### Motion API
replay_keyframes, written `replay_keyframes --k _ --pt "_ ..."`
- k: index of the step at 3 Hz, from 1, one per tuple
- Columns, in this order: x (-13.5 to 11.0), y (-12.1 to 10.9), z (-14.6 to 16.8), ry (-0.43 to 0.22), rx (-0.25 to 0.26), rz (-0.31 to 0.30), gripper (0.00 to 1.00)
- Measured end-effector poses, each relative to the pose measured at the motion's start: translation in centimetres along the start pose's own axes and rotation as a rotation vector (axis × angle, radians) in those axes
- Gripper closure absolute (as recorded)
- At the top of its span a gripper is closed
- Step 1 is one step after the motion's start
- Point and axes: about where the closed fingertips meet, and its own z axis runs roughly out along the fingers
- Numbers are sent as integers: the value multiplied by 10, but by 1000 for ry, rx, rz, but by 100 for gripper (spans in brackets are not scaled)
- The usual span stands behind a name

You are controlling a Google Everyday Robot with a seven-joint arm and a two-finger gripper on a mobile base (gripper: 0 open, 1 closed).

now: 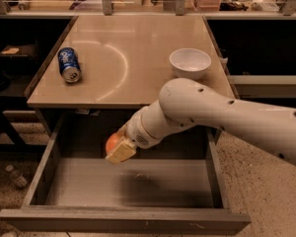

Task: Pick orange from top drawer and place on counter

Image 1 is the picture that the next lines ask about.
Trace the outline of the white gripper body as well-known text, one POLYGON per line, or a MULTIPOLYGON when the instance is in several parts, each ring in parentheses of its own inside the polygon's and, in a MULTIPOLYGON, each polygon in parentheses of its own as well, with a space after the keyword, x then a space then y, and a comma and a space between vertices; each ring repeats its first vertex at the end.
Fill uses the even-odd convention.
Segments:
POLYGON ((155 111, 138 111, 126 123, 127 137, 139 148, 148 149, 160 143, 161 124, 155 111))

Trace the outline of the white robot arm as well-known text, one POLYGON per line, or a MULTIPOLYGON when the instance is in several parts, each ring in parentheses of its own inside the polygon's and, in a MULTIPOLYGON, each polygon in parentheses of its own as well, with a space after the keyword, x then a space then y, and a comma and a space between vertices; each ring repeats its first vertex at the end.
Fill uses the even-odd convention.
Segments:
POLYGON ((196 125, 223 130, 296 166, 296 109, 227 98, 185 78, 167 82, 157 101, 108 139, 107 159, 119 164, 138 148, 151 148, 196 125))

